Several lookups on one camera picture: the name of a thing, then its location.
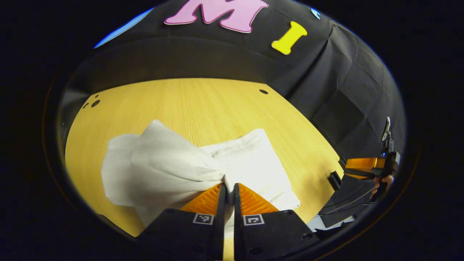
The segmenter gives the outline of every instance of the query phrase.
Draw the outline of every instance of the white towel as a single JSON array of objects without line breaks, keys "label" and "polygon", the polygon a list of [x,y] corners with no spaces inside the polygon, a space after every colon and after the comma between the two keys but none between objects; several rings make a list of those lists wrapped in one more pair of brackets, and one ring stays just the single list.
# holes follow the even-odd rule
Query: white towel
[{"label": "white towel", "polygon": [[[110,140],[102,180],[109,200],[134,206],[145,226],[165,208],[179,209],[222,182],[229,199],[234,184],[242,183],[279,210],[300,205],[263,129],[198,148],[154,120],[142,135]],[[233,237],[233,205],[227,205],[225,237],[229,238]]]}]

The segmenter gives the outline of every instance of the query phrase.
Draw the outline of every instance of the table surface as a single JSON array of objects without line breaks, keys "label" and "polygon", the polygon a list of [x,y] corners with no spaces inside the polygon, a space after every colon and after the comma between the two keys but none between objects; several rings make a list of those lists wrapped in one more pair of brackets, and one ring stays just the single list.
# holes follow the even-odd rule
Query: table surface
[{"label": "table surface", "polygon": [[[213,78],[155,80],[104,90],[86,103],[67,138],[66,167],[90,207],[132,236],[145,226],[133,207],[117,206],[106,198],[100,169],[110,139],[142,134],[154,119],[199,147],[263,128],[301,201],[295,211],[305,223],[332,196],[330,173],[336,170],[343,176],[339,157],[322,134],[265,84]],[[225,240],[224,260],[233,260],[233,239]]]}]

